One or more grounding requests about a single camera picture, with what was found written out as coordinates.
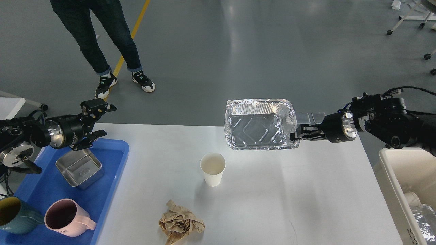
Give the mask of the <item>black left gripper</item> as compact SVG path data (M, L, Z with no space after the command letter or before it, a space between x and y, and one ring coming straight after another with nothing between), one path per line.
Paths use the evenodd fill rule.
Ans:
M45 129L48 132L48 145L54 149L70 147L73 151L88 149L94 141L107 135L104 130L89 132L89 128L101 119L105 113L117 110L113 104L103 99L92 99L80 104L81 114L48 118Z

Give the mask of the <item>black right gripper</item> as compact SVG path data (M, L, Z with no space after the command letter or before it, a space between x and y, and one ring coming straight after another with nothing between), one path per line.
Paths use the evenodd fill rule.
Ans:
M290 140L325 141L340 143L353 141L358 134L354 124L353 114L348 111L325 116L321 124L300 124L295 133L290 134Z

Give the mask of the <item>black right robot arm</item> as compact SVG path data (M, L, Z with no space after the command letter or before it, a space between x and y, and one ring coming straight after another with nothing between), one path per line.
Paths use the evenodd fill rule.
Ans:
M382 94L364 93L355 97L319 124L301 124L290 139L332 143L353 141L358 132L368 132L385 143L388 149L419 147L436 155L436 115L408 110L404 99L395 97L404 86Z

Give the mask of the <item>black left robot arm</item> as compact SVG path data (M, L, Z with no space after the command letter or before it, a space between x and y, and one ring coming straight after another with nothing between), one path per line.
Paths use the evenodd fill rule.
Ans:
M42 168L31 161L34 146L53 149L70 147L73 151L88 149L104 130L93 131L94 125L109 112L117 110L103 99L84 101L81 113L49 118L45 111L34 110L28 116L1 121L1 163L11 171L40 174Z

